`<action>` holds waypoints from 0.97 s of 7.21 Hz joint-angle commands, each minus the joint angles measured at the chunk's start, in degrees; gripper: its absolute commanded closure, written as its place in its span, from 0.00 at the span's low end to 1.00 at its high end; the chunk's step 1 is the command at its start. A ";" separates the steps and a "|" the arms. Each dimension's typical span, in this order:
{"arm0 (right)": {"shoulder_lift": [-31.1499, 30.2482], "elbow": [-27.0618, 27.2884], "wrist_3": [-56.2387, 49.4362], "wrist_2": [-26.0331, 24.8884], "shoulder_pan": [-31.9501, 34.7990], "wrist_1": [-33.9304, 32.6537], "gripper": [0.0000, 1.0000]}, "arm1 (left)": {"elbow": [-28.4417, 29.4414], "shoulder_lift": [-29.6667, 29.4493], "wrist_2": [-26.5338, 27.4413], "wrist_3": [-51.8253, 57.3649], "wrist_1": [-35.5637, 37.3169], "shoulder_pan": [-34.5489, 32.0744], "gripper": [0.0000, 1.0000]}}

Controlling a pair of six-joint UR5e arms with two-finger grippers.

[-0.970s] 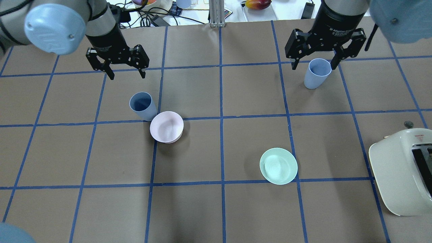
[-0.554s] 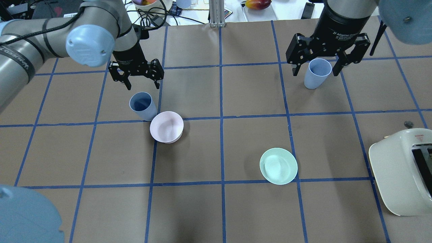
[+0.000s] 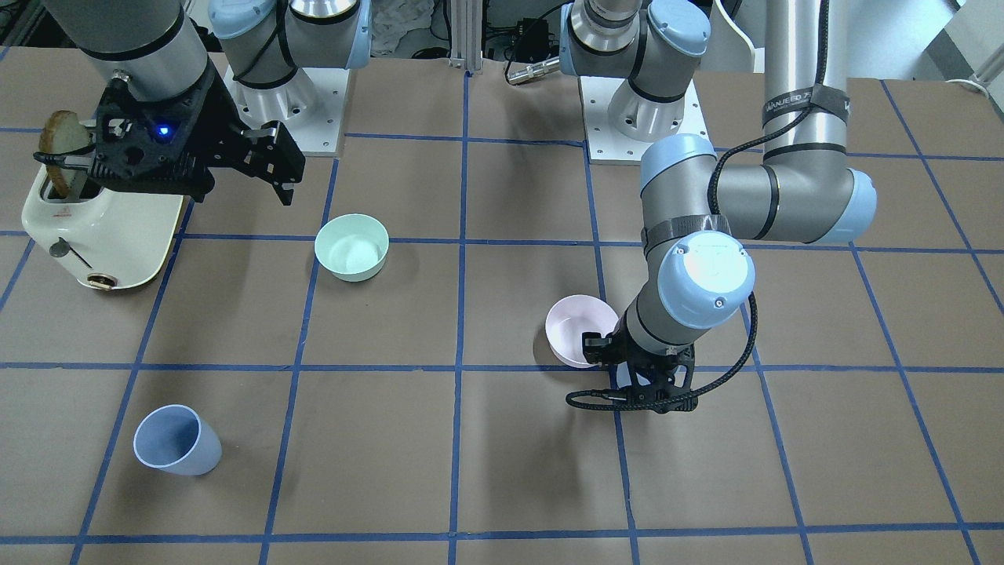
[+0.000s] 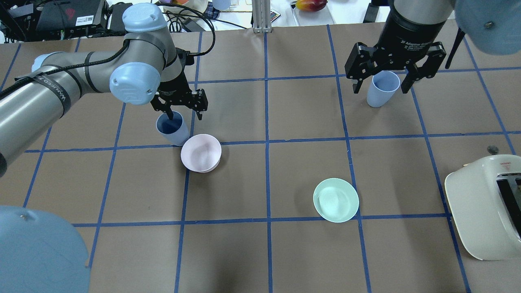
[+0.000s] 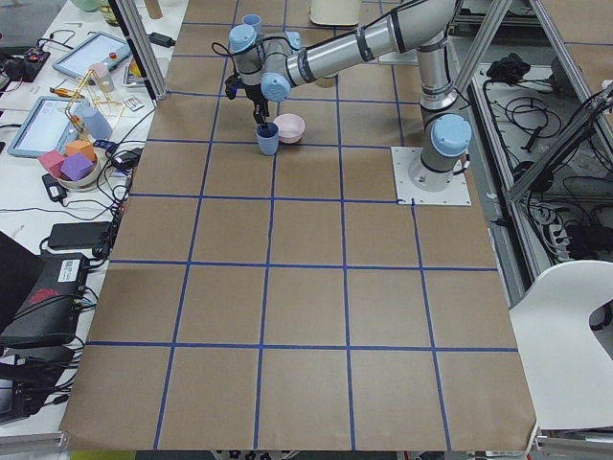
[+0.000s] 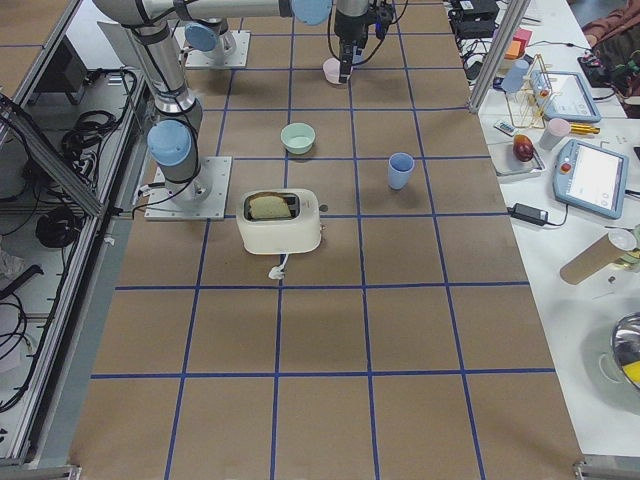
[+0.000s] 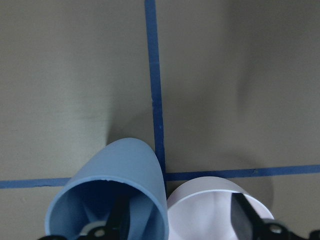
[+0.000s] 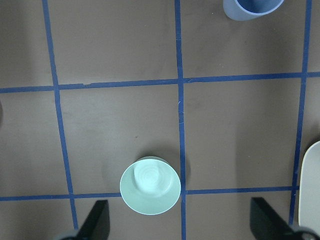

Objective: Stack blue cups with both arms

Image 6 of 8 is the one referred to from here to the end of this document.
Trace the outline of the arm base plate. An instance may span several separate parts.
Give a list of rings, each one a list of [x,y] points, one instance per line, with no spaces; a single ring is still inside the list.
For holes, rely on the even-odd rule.
[[[144,217],[149,221],[222,220],[231,176],[231,156],[200,157],[199,174],[187,187],[166,183],[160,167],[154,181],[163,186],[153,189]]]
[[[190,25],[185,32],[187,69],[226,70],[245,68],[251,32],[228,30],[216,34],[208,29],[196,29]]]

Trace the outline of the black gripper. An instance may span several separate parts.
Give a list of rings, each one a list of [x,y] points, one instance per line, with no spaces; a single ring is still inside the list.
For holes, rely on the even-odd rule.
[[[351,63],[358,65],[364,60],[363,49],[368,38],[368,29],[377,19],[374,9],[367,9],[356,16],[348,15],[337,9],[334,19],[334,33],[339,39],[339,77],[340,84],[348,81],[351,75]]]

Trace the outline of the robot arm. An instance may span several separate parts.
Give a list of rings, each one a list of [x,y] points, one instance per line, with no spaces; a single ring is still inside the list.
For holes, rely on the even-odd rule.
[[[97,1],[96,7],[128,29],[147,81],[157,92],[173,96],[186,80],[167,20],[184,21],[246,17],[294,17],[318,25],[334,13],[339,38],[340,82],[346,81],[354,52],[367,42],[369,27],[383,39],[394,21],[394,7],[385,1]]]
[[[198,152],[202,108],[187,86],[180,49],[168,24],[133,29],[113,22],[99,26],[122,63],[141,70],[153,96],[156,115],[146,144],[163,180],[151,189],[141,210],[154,220],[209,217],[205,203],[212,180]]]

